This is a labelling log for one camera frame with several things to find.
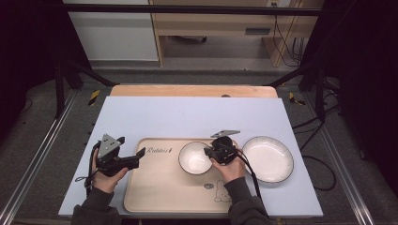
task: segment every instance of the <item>white bowl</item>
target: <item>white bowl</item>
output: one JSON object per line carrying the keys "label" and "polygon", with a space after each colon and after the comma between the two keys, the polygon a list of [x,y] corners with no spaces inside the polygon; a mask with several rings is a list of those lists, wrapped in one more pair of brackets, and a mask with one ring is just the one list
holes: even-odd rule
{"label": "white bowl", "polygon": [[255,137],[243,146],[256,177],[264,182],[277,183],[287,179],[293,171],[293,157],[283,143],[270,137]]}
{"label": "white bowl", "polygon": [[178,161],[181,168],[190,174],[202,174],[211,168],[211,161],[205,155],[204,148],[208,147],[203,142],[190,142],[179,152]]}

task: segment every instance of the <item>gray carpet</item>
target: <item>gray carpet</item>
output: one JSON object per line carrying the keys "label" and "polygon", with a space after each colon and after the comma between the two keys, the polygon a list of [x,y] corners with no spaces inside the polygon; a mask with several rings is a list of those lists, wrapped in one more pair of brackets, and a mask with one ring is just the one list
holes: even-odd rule
{"label": "gray carpet", "polygon": [[[281,76],[278,72],[266,76],[260,72],[250,71],[102,71],[104,77],[119,83],[196,83],[196,84],[252,84],[269,83]],[[70,180],[84,151],[84,144],[89,139],[104,98],[110,88],[104,87],[91,79],[83,77],[84,88],[79,92],[73,108],[60,130],[50,153],[48,154],[35,182],[27,193],[16,218],[47,218],[68,220],[57,215],[63,201],[63,194],[69,187]],[[301,95],[293,82],[278,88],[278,95],[283,99],[292,125],[297,125],[312,118],[306,105],[289,101],[289,93],[296,99]],[[88,106],[93,90],[100,89],[94,106]],[[10,194],[18,185],[25,168],[35,155],[38,147],[54,120],[55,97],[54,83],[48,82],[29,91],[32,107],[21,114],[13,130],[1,145],[0,169],[3,172],[0,186],[0,203],[4,205]],[[336,103],[334,97],[326,99],[328,106]],[[314,128],[315,124],[302,127],[297,131]],[[398,224],[398,201],[384,182],[376,165],[372,161],[363,161],[359,149],[338,111],[331,112],[325,127],[344,157],[344,162],[351,172],[376,224]],[[312,132],[297,134],[298,146],[302,146]],[[303,154],[313,156],[329,163],[329,156],[320,135],[315,135],[304,148]],[[325,167],[310,159],[305,164],[313,183],[327,187],[331,175]],[[283,224],[358,224],[350,202],[337,181],[332,191],[318,191],[318,199],[324,211],[323,217],[311,219],[284,219]]]}

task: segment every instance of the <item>drawing on tray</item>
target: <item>drawing on tray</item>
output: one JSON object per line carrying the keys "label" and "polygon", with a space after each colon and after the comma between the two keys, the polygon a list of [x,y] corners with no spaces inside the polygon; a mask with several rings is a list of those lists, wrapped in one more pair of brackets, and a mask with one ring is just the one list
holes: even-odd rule
{"label": "drawing on tray", "polygon": [[216,198],[214,198],[216,203],[229,203],[232,201],[224,184],[225,182],[222,180],[217,181]]}

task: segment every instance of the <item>black cable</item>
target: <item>black cable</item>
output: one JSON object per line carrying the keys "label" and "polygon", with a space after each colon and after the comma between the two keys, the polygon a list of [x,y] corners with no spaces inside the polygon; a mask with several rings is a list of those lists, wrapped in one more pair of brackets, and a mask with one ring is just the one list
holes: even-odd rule
{"label": "black cable", "polygon": [[293,58],[296,60],[298,67],[299,67],[301,60],[302,60],[302,56],[303,56],[302,50],[303,50],[303,46],[304,46],[304,38],[302,37],[300,39],[300,44],[298,45],[298,53],[295,53],[297,39],[298,39],[297,37],[295,37],[293,39],[292,54],[293,54]]}
{"label": "black cable", "polygon": [[[292,22],[290,23],[289,29],[287,30],[287,34],[290,33],[290,30],[292,29],[293,22],[294,22],[295,19],[296,19],[296,16],[293,17],[293,20],[292,20]],[[296,63],[299,63],[299,62],[295,59],[295,57],[290,53],[289,48],[287,47],[286,40],[283,38],[282,32],[281,32],[281,30],[279,29],[277,15],[275,15],[275,23],[274,23],[273,37],[272,37],[272,40],[273,40],[274,45],[275,45],[275,48],[278,50],[278,53],[279,53],[279,55],[281,56],[281,58],[282,58],[282,60],[283,60],[283,62],[284,62],[285,65],[287,65],[287,66],[289,66],[289,67],[293,67],[293,68],[297,67],[297,66],[288,65],[288,64],[284,61],[283,55],[282,55],[281,51],[279,50],[278,45],[276,44],[276,40],[275,40],[275,30],[276,30],[276,29],[278,30],[278,32],[279,32],[279,34],[280,34],[280,36],[281,36],[281,38],[282,38],[283,46],[286,47],[286,50],[287,50],[289,56],[293,59],[293,61],[295,61]]]}
{"label": "black cable", "polygon": [[246,155],[243,153],[243,151],[242,151],[242,150],[240,150],[240,149],[237,149],[237,150],[238,150],[238,152],[239,152],[239,153],[241,153],[241,154],[242,154],[242,156],[244,156],[244,157],[245,157],[245,159],[246,159],[247,161],[249,161],[249,160],[248,160],[248,158],[246,157]]}
{"label": "black cable", "polygon": [[302,150],[304,149],[304,147],[307,145],[307,143],[310,142],[310,140],[315,136],[315,134],[319,131],[319,129],[321,129],[321,127],[324,125],[325,123],[322,123],[321,125],[319,125],[319,127],[314,131],[314,133],[310,136],[310,138],[308,138],[308,140],[300,147],[299,151],[302,152]]}
{"label": "black cable", "polygon": [[[339,106],[340,106],[340,104],[336,104],[336,105],[330,107],[329,109],[325,110],[325,113],[328,113],[328,112],[330,112],[331,110],[334,110],[335,108],[337,108],[337,107],[339,107]],[[301,128],[301,127],[304,127],[304,126],[306,126],[306,125],[309,125],[309,124],[311,124],[313,121],[317,120],[318,118],[319,118],[319,117],[317,116],[317,117],[314,117],[314,118],[310,119],[309,121],[306,121],[306,122],[304,122],[304,123],[302,123],[302,124],[292,126],[292,129]]]}
{"label": "black cable", "polygon": [[336,94],[335,94],[335,93],[328,93],[327,95],[324,96],[324,100],[325,100],[327,97],[329,97],[329,96],[335,96],[335,97],[336,97]]}
{"label": "black cable", "polygon": [[331,184],[330,187],[317,187],[317,186],[314,186],[315,189],[323,190],[323,191],[330,191],[330,190],[334,189],[334,187],[336,187],[336,183],[337,183],[336,173],[334,172],[334,170],[328,164],[326,164],[326,162],[324,162],[321,159],[318,159],[316,157],[310,157],[310,156],[302,156],[302,157],[303,158],[310,158],[312,160],[315,160],[315,161],[323,164],[324,166],[326,166],[328,168],[328,170],[331,172],[331,175],[333,176],[333,183]]}
{"label": "black cable", "polygon": [[311,132],[311,131],[316,130],[317,128],[319,128],[319,126],[318,126],[318,127],[314,127],[314,128],[312,128],[312,129],[308,129],[308,130],[297,131],[297,132],[295,132],[294,134],[308,133],[308,132]]}
{"label": "black cable", "polygon": [[294,68],[295,68],[296,66],[288,65],[288,64],[286,63],[286,61],[284,61],[283,55],[282,55],[281,51],[279,50],[278,45],[276,44],[276,40],[275,40],[275,30],[276,30],[277,25],[278,25],[278,21],[277,21],[277,17],[275,16],[275,23],[274,23],[273,37],[272,37],[273,43],[274,43],[274,45],[275,45],[275,48],[276,48],[276,50],[278,51],[279,55],[281,56],[282,61],[284,62],[284,64],[287,65],[287,66],[289,66],[289,67],[294,67]]}
{"label": "black cable", "polygon": [[263,198],[261,198],[260,187],[258,186],[257,177],[252,169],[252,166],[250,165],[248,160],[243,158],[243,156],[241,156],[240,154],[237,154],[237,156],[248,166],[248,168],[251,172],[252,178],[253,178],[255,193],[257,194],[257,197],[260,198],[261,201],[263,201]]}
{"label": "black cable", "polygon": [[26,101],[30,102],[30,104],[27,107],[23,108],[23,110],[20,111],[20,113],[25,113],[26,111],[28,111],[32,107],[33,101],[30,98],[27,98]]}
{"label": "black cable", "polygon": [[84,181],[84,187],[85,187],[85,193],[86,193],[87,196],[91,192],[92,178],[93,178],[94,174],[96,174],[99,171],[98,169],[96,169],[94,172],[92,172],[94,153],[95,153],[95,151],[98,148],[100,148],[100,142],[96,143],[93,146],[93,149],[91,150],[90,162],[89,162],[89,165],[88,165],[88,175],[87,176],[80,176],[80,177],[77,177],[75,179],[75,182],[79,182],[81,180],[85,180]]}

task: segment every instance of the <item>sleeve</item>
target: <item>sleeve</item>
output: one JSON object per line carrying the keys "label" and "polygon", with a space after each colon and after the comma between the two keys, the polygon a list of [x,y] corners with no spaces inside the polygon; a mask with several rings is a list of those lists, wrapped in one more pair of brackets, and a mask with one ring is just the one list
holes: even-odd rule
{"label": "sleeve", "polygon": [[113,197],[114,193],[108,194],[93,187],[82,206],[74,207],[70,224],[120,225],[119,213],[108,206]]}
{"label": "sleeve", "polygon": [[258,197],[252,196],[245,177],[226,183],[225,188],[232,199],[228,212],[232,225],[271,224],[266,208]]}

